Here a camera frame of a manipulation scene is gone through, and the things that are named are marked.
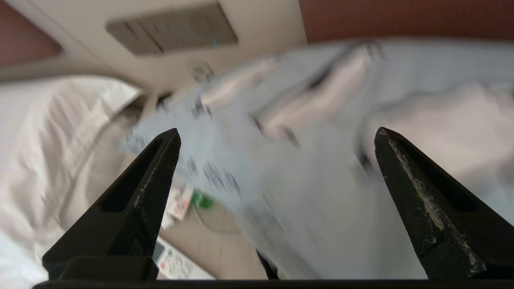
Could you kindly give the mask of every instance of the floor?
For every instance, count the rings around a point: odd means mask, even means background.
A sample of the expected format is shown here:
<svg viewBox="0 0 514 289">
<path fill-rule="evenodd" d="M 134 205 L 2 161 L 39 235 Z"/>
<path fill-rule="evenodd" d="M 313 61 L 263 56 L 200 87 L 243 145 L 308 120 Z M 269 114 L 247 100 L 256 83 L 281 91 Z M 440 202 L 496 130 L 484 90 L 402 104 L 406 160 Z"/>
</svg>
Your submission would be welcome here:
<svg viewBox="0 0 514 289">
<path fill-rule="evenodd" d="M 209 210 L 198 209 L 198 214 L 210 228 L 231 235 L 209 231 L 190 207 L 182 222 L 161 230 L 160 236 L 216 279 L 267 279 L 255 248 L 237 233 L 228 211 L 215 205 Z"/>
</svg>

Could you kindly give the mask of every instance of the green object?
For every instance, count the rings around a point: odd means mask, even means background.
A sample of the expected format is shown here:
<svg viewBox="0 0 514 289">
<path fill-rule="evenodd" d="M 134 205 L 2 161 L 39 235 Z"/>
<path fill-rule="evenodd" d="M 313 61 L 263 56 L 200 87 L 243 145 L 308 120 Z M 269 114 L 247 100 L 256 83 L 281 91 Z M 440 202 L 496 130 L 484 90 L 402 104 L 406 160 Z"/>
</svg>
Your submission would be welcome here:
<svg viewBox="0 0 514 289">
<path fill-rule="evenodd" d="M 204 195 L 201 190 L 194 189 L 191 199 L 193 206 L 202 209 L 210 209 L 214 205 L 214 201 Z"/>
</svg>

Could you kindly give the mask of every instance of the light blue cloth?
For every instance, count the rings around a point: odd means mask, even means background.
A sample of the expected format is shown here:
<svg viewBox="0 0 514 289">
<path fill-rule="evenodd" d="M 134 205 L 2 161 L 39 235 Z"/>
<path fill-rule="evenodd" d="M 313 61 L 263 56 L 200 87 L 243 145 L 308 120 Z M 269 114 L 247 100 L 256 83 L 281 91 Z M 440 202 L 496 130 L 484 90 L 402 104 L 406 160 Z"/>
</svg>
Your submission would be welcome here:
<svg viewBox="0 0 514 289">
<path fill-rule="evenodd" d="M 378 43 L 384 59 L 373 61 L 364 90 L 329 121 L 296 135 L 299 148 L 264 138 L 250 116 L 350 43 L 286 53 L 278 70 L 212 118 L 193 116 L 205 89 L 196 86 L 134 128 L 127 146 L 139 153 L 159 133 L 177 128 L 182 146 L 175 178 L 230 208 L 245 235 L 288 278 L 426 278 L 383 179 L 364 173 L 357 160 L 360 124 L 376 106 L 415 92 L 513 79 L 514 45 Z"/>
</svg>

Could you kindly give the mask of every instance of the wooden headboard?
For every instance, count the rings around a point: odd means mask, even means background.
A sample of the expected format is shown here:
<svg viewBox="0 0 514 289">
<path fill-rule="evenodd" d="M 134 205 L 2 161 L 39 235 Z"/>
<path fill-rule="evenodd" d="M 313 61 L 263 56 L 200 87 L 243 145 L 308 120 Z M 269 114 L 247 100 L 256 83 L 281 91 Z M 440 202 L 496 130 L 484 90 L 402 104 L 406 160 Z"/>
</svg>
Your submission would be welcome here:
<svg viewBox="0 0 514 289">
<path fill-rule="evenodd" d="M 514 40 L 513 0 L 300 0 L 309 43 L 368 37 Z"/>
<path fill-rule="evenodd" d="M 56 56 L 61 46 L 0 0 L 0 67 Z"/>
</svg>

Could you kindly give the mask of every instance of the white pillow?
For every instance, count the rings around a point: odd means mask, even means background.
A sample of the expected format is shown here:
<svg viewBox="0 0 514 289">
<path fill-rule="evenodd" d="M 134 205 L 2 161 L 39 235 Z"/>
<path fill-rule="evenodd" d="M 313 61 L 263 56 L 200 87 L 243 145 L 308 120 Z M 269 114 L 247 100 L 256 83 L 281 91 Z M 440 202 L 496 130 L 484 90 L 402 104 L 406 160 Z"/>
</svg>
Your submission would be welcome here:
<svg viewBox="0 0 514 289">
<path fill-rule="evenodd" d="M 0 85 L 0 282 L 47 279 L 44 253 L 62 236 L 58 212 L 95 139 L 140 91 L 73 76 Z"/>
</svg>

